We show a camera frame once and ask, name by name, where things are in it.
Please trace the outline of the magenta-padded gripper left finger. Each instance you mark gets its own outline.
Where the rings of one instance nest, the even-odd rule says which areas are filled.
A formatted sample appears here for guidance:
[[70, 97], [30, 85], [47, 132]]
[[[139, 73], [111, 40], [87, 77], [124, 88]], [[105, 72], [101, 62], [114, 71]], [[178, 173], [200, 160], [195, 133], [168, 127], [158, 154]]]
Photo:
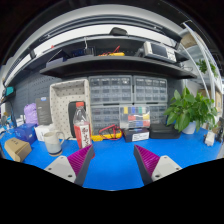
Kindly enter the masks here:
[[45, 168], [45, 171], [82, 186], [93, 156], [93, 146], [89, 145], [68, 157], [59, 156]]

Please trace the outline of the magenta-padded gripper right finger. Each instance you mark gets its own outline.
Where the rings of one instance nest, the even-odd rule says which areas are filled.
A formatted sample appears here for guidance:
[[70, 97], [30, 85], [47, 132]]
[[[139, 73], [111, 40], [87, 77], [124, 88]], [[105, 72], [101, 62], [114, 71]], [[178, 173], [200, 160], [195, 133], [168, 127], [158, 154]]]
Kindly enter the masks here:
[[181, 167], [169, 156], [159, 157], [139, 145], [134, 146], [134, 156], [144, 185], [181, 170]]

